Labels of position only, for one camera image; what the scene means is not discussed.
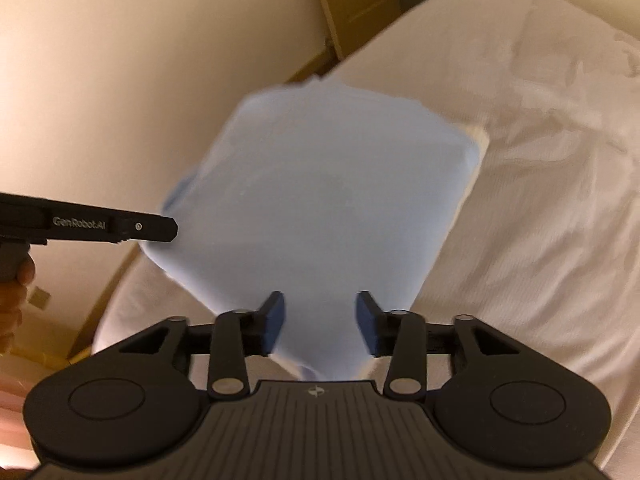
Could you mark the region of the person's left hand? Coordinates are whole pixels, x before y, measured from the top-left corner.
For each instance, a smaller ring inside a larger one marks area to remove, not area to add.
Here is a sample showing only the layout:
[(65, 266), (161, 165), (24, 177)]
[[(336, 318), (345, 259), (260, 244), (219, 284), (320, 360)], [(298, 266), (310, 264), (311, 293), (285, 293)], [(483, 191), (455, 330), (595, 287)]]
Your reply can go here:
[(1, 352), (8, 352), (13, 344), (15, 331), (22, 324), (22, 305), (24, 304), (28, 286), (36, 275), (36, 266), (31, 256), (27, 256), (17, 269), (16, 277), (1, 284)]

